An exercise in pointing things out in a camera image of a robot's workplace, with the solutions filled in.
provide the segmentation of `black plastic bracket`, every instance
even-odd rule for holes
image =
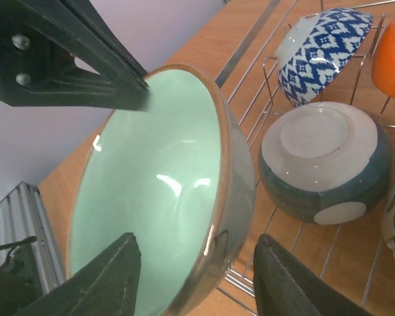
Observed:
[[[370,316],[319,279],[268,234],[259,237],[253,269],[260,316]]]
[[[145,74],[89,0],[0,0],[0,100],[10,106],[135,109]]]
[[[133,316],[140,267],[136,238],[123,234],[64,284],[14,316]]]

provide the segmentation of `gray bowl exterior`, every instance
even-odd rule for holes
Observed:
[[[228,108],[231,170],[225,208],[219,213],[219,229],[213,231],[208,254],[195,266],[182,291],[164,315],[189,313],[202,302],[224,278],[247,239],[255,207],[255,167],[247,141]]]
[[[324,192],[308,192],[295,188],[281,180],[266,164],[259,150],[261,181],[270,198],[285,213],[309,223],[314,216],[327,207],[348,201],[362,202],[366,212],[386,194],[391,177],[392,151],[385,131],[376,124],[377,147],[367,166],[347,183]]]

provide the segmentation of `chrome wire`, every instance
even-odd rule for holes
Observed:
[[[295,7],[295,5],[297,4],[299,0],[294,0],[291,5],[289,6],[289,8],[287,9],[287,11],[285,12],[284,16],[279,20],[279,22],[276,24],[276,26],[273,28],[273,31],[271,32],[271,34],[269,35],[269,37],[267,38],[267,40],[264,42],[264,44],[262,45],[262,47],[260,48],[260,50],[257,52],[256,56],[253,58],[252,62],[250,63],[250,66],[246,69],[245,73],[243,74],[243,76],[240,78],[238,84],[236,85],[236,87],[233,89],[230,97],[228,98],[228,102],[230,103],[234,96],[236,95],[237,91],[240,89],[240,87],[242,86],[244,80],[246,79],[246,77],[248,76],[248,74],[250,73],[251,69],[254,67],[254,65],[256,64],[257,60],[259,60],[260,56],[262,55],[263,50],[266,48],[266,46],[268,45],[268,43],[272,40],[272,37],[275,35],[275,33],[279,30],[280,25],[282,25],[282,23],[285,21],[286,17],[290,14],[290,12],[292,12],[292,9]],[[320,9],[321,11],[325,10],[325,4],[323,0],[319,0],[320,2]],[[354,6],[352,7],[353,9],[362,9],[362,8],[367,8],[367,7],[375,7],[375,6],[379,6],[379,5],[391,5],[395,3],[395,0],[388,0],[388,1],[379,1],[379,2],[374,2],[374,3],[368,3],[368,4],[364,4],[364,5],[358,5],[358,6]],[[315,13],[315,14],[310,14],[307,15],[308,17],[310,16],[314,16],[316,14],[319,13]],[[350,98],[350,104],[353,104],[355,97],[356,97],[356,93],[357,93],[357,88],[359,85],[359,79],[361,77],[361,73],[363,72],[363,67],[365,65],[365,62],[367,60],[367,58],[369,58],[369,60],[372,59],[372,57],[375,54],[376,48],[377,48],[377,44],[378,42],[380,42],[381,36],[383,34],[383,30],[386,28],[386,26],[384,25],[384,20],[386,17],[386,13],[383,13],[381,16],[381,19],[379,20],[379,23],[377,24],[377,26],[372,27],[372,30],[375,30],[375,34],[373,36],[372,39],[372,43],[371,46],[368,50],[368,53],[366,54],[356,54],[354,55],[354,58],[360,58],[360,65],[359,65],[359,69],[357,72],[357,75],[355,77],[355,83],[354,83],[354,87],[352,90],[352,95]],[[283,37],[286,35],[287,30],[291,29],[292,25],[291,24],[286,24],[284,27],[284,33],[283,33]],[[250,43],[247,41],[246,43],[242,43],[242,44],[246,44],[247,47],[250,45]],[[269,69],[269,71],[267,71],[266,69],[266,64],[268,60],[272,60],[274,61],[273,66]],[[240,126],[243,124],[243,122],[247,119],[250,111],[253,109],[253,106],[255,105],[255,102],[258,100],[258,98],[260,98],[260,95],[263,91],[263,89],[266,87],[268,93],[269,93],[269,99],[267,100],[263,110],[260,112],[258,118],[256,119],[256,122],[253,124],[251,130],[249,131],[249,134],[247,136],[247,141],[249,142],[251,140],[251,138],[253,137],[253,140],[249,143],[249,147],[252,148],[252,146],[254,145],[256,139],[258,139],[262,128],[264,127],[268,117],[270,115],[274,115],[274,116],[281,116],[284,113],[282,112],[276,112],[273,111],[273,107],[274,107],[274,98],[275,95],[277,94],[278,90],[279,90],[279,86],[276,85],[276,87],[272,90],[270,85],[269,85],[269,79],[270,77],[275,73],[275,70],[277,68],[278,65],[278,61],[274,58],[274,57],[266,57],[262,63],[262,69],[263,69],[263,74],[264,74],[264,80],[262,81],[262,83],[260,84],[260,86],[258,87],[255,95],[253,96],[252,100],[250,101],[248,107],[246,108],[244,114],[242,115],[242,118],[239,120],[239,124]],[[390,103],[390,97],[387,97],[381,110],[380,113],[378,115],[378,121],[379,123],[387,128],[395,128],[395,124],[384,124],[381,122],[382,116],[384,114],[384,112],[386,111],[386,109],[388,108],[388,105]],[[256,182],[256,186],[259,185],[260,182],[260,178],[257,179]],[[271,224],[273,217],[275,215],[277,211],[277,206],[274,206],[267,224],[265,225],[264,229],[263,229],[263,233],[266,233],[269,229],[269,225]],[[290,252],[293,253],[294,250],[296,249],[297,245],[298,245],[298,241],[300,239],[300,236],[302,235],[302,232],[305,228],[305,223],[302,223],[299,227],[299,230],[296,234],[296,237],[294,238],[293,244],[290,248]],[[338,238],[341,232],[341,228],[342,225],[338,225],[335,235],[334,235],[334,239],[332,241],[332,244],[330,245],[329,248],[329,252],[327,254],[327,257],[325,259],[325,262],[323,264],[323,268],[321,271],[321,274],[319,275],[319,278],[321,280],[324,279],[327,268],[329,266],[329,263],[331,261],[334,249],[337,245],[338,242]],[[381,250],[382,250],[382,245],[383,245],[383,239],[381,238],[379,241],[379,244],[376,248],[376,252],[375,252],[375,257],[371,266],[371,270],[369,273],[369,278],[367,280],[366,286],[365,286],[365,290],[363,293],[363,298],[361,300],[361,307],[363,307],[365,305],[365,302],[367,301],[368,295],[369,295],[369,291],[371,289],[371,285],[372,285],[372,281],[374,278],[374,274],[375,274],[375,269],[377,267],[377,262],[379,261],[379,257],[381,255]],[[241,291],[245,292],[247,295],[251,296],[254,298],[254,289],[253,289],[253,281],[250,277],[247,276],[247,273],[250,271],[250,267],[252,266],[253,263],[253,257],[254,257],[254,253],[251,255],[251,257],[247,260],[246,262],[246,266],[244,267],[243,272],[239,272],[235,269],[231,269],[229,270],[228,274],[225,276],[225,280],[232,284],[233,286],[239,288]],[[245,304],[243,304],[242,302],[240,302],[240,300],[237,300],[236,298],[234,298],[232,295],[230,295],[228,292],[226,292],[225,290],[223,290],[222,288],[218,288],[218,290],[223,293],[225,296],[229,297],[232,301],[236,302],[238,305],[240,305],[241,307],[243,307],[244,309],[246,309],[251,315],[257,315],[257,313],[255,311],[253,311],[252,309],[250,309],[248,306],[246,306]]]

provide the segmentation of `bowl rim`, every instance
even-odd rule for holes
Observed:
[[[187,276],[186,280],[184,281],[184,284],[181,286],[180,290],[177,292],[176,296],[174,299],[171,301],[170,305],[166,310],[164,310],[163,315],[171,315],[173,311],[180,311],[184,308],[184,306],[187,306],[189,303],[189,298],[192,297],[191,294],[193,294],[194,288],[199,282],[199,276],[206,267],[208,263],[211,262],[211,258],[214,253],[217,252],[214,247],[210,247],[214,244],[214,241],[217,237],[217,232],[220,231],[221,227],[221,220],[224,217],[225,213],[225,206],[226,206],[226,201],[228,197],[228,193],[230,191],[230,178],[231,178],[231,166],[232,166],[232,156],[231,156],[231,141],[232,141],[232,134],[231,134],[231,122],[229,115],[227,113],[227,104],[226,101],[218,87],[218,85],[210,79],[210,76],[204,73],[201,69],[186,64],[186,63],[173,63],[173,64],[167,64],[164,66],[161,66],[154,71],[150,72],[149,74],[146,74],[144,76],[144,79],[151,78],[152,76],[159,74],[160,72],[164,72],[167,70],[183,70],[186,72],[189,72],[190,74],[193,74],[196,78],[198,78],[203,85],[207,88],[208,92],[210,93],[217,118],[218,118],[218,123],[219,123],[219,134],[220,134],[220,168],[219,168],[219,181],[218,181],[218,187],[215,195],[215,201],[213,205],[213,212],[212,212],[212,217],[211,221],[208,225],[207,232],[205,235],[205,238],[203,239],[204,242],[201,246],[201,249],[199,251],[198,257],[193,264],[193,267],[190,270],[189,275]],[[107,120],[97,129],[98,132],[96,132],[96,136],[100,136],[102,132],[104,131],[106,125],[109,123],[109,120],[115,113],[115,111],[123,111],[123,110],[116,110],[113,109],[110,113],[110,115],[107,117]],[[70,220],[68,223],[68,236],[67,236],[67,241],[65,245],[65,255],[66,255],[66,260],[65,260],[65,267],[66,267],[66,278],[69,279],[73,275],[70,273],[70,248],[71,248],[71,242],[72,242],[72,222],[73,222],[73,217],[74,217],[74,211],[76,207],[76,202],[78,201],[78,192],[79,188],[82,185],[86,169],[88,167],[88,163],[90,162],[90,158],[93,153],[93,145],[90,146],[90,150],[88,152],[88,155],[85,159],[84,166],[82,173],[79,177],[78,185],[76,187],[76,193],[75,197],[72,201],[72,205],[70,207]],[[184,300],[184,294],[181,295],[182,293],[186,292],[186,300]]]

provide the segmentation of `metal wire rack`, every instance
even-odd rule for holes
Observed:
[[[325,9],[324,0],[319,0],[319,1],[320,1],[319,2],[320,10],[323,11]],[[267,38],[265,43],[262,45],[262,47],[256,54],[255,58],[251,62],[250,66],[244,72],[244,74],[241,77],[241,79],[239,80],[238,84],[233,89],[230,97],[228,98],[228,103],[230,103],[232,100],[234,100],[234,97],[236,96],[238,90],[242,87],[242,84],[244,83],[244,80],[246,79],[246,77],[248,76],[250,71],[254,67],[259,67],[260,64],[258,63],[258,60],[259,60],[260,56],[262,56],[266,46],[268,46],[271,43],[274,35],[279,32],[284,32],[284,35],[285,35],[288,28],[291,27],[290,24],[284,25],[284,23],[286,22],[287,16],[293,10],[295,10],[296,4],[298,2],[299,2],[299,0],[295,0],[294,2],[291,3],[291,5],[287,8],[285,14],[282,16],[282,18],[278,21],[276,26],[273,28],[273,31],[271,32],[270,36]],[[351,105],[353,105],[354,99],[357,95],[357,91],[358,91],[359,84],[360,84],[361,74],[363,73],[363,69],[365,68],[366,61],[370,61],[372,59],[372,56],[374,55],[375,49],[377,47],[377,43],[379,42],[379,40],[381,38],[382,31],[386,27],[386,25],[384,23],[386,14],[387,14],[386,10],[388,9],[389,5],[393,5],[393,4],[395,4],[395,0],[381,1],[381,2],[376,2],[376,3],[368,3],[368,4],[363,4],[363,5],[358,5],[358,6],[352,7],[353,9],[364,9],[364,8],[369,8],[369,7],[382,6],[383,7],[383,14],[379,18],[379,22],[377,23],[377,25],[375,25],[371,30],[371,33],[373,32],[373,37],[371,37],[371,39],[370,39],[371,44],[370,44],[367,52],[363,53],[363,54],[359,53],[354,56],[354,60],[359,60],[359,64],[358,64],[358,70],[355,74],[355,81],[354,81],[355,84],[353,86],[350,86],[350,89],[352,89],[352,93],[351,93],[351,97],[350,97],[350,100],[348,101],[348,103]],[[260,28],[261,28],[261,21],[260,20],[262,18],[267,18],[267,16],[269,16],[269,14],[267,14],[266,12],[262,13],[261,18],[259,18],[259,20],[255,23],[255,26],[253,27],[253,29],[250,30],[249,34],[253,33],[253,39],[255,37],[255,33],[258,32],[258,30],[255,30],[255,28],[258,27],[260,30]],[[251,39],[245,38],[244,41],[250,42]],[[272,65],[271,65],[270,69],[267,70],[267,66],[268,66],[269,62],[271,62]],[[267,100],[267,103],[265,104],[264,109],[257,116],[256,122],[254,123],[253,127],[251,128],[251,130],[247,136],[247,141],[248,141],[250,149],[252,149],[254,147],[255,140],[257,139],[258,135],[260,135],[260,134],[263,135],[263,131],[267,127],[267,124],[270,124],[269,118],[279,117],[284,113],[284,111],[277,111],[277,109],[276,109],[277,103],[276,103],[276,101],[274,101],[277,94],[280,94],[280,93],[278,93],[279,86],[278,86],[278,81],[276,79],[276,71],[275,71],[277,68],[277,63],[278,62],[274,57],[268,56],[265,58],[265,60],[263,61],[263,65],[262,65],[263,69],[260,70],[260,71],[263,71],[265,80],[262,81],[262,83],[261,83],[259,89],[257,90],[257,92],[255,93],[252,101],[250,102],[250,104],[248,105],[244,114],[242,115],[242,118],[239,120],[239,124],[241,126],[244,123],[244,121],[246,120],[246,117],[249,115],[253,106],[255,105],[255,102],[258,100],[258,98],[261,98],[262,91],[267,90],[269,93],[268,94],[269,99]],[[224,84],[226,78],[221,78],[221,77],[222,77],[222,73],[218,77],[217,83],[220,84],[220,81],[221,81],[221,85],[222,85],[222,84]],[[271,89],[271,85],[273,84],[273,82],[276,82],[276,87]],[[388,108],[390,101],[391,101],[391,98],[387,97],[386,100],[384,101],[384,103],[381,105],[379,113],[377,113],[375,115],[376,116],[375,118],[386,129],[388,129],[388,128],[395,129],[395,123],[383,122],[383,115],[384,115],[386,109]],[[261,185],[259,183],[259,181],[260,181],[260,179],[257,180],[257,184],[256,184],[257,186]],[[273,221],[275,214],[277,214],[277,213],[278,213],[277,207],[274,206],[273,211],[267,218],[267,222],[266,222],[266,225],[263,229],[263,233],[266,233],[268,231],[270,224]],[[334,253],[338,237],[342,234],[342,227],[343,226],[344,226],[344,224],[338,225],[338,228],[336,229],[336,232],[334,233],[332,243],[330,244],[329,251],[328,251],[326,259],[323,263],[323,268],[321,269],[321,272],[319,274],[320,279],[324,279],[324,277],[325,277],[325,273],[328,269],[332,254]],[[305,223],[301,223],[300,228],[297,231],[296,237],[294,238],[294,241],[292,242],[292,245],[290,247],[291,253],[293,253],[294,250],[296,249],[296,245],[299,242],[299,239],[300,239],[300,236],[304,230],[304,227],[305,227]],[[380,257],[381,251],[382,251],[383,239],[381,237],[378,237],[378,239],[379,239],[379,243],[376,246],[375,255],[374,255],[373,262],[371,264],[370,271],[369,271],[369,276],[368,276],[367,282],[365,283],[364,293],[363,293],[362,299],[360,301],[361,307],[364,307],[365,303],[367,301],[367,298],[368,298],[368,295],[369,295],[369,292],[371,289],[372,279],[375,274],[375,269],[377,267],[378,259]],[[228,298],[230,298],[233,302],[235,302],[238,305],[240,305],[241,307],[243,307],[246,311],[248,311],[250,313],[250,315],[257,315],[257,312],[255,311],[254,307],[249,307],[248,304],[244,303],[243,300],[241,300],[239,298],[239,295],[237,295],[237,291],[235,291],[234,292],[235,294],[233,294],[233,291],[231,290],[231,286],[228,287],[228,285],[231,284],[235,289],[239,289],[241,292],[245,293],[251,299],[255,297],[255,293],[253,290],[253,281],[251,279],[252,261],[253,261],[253,255],[251,255],[247,259],[247,261],[244,265],[244,269],[242,269],[242,271],[238,271],[235,267],[231,268],[228,271],[228,273],[226,274],[226,276],[224,278],[224,282],[222,284],[220,284],[220,286],[217,288],[217,290],[220,291],[225,296],[227,296]]]

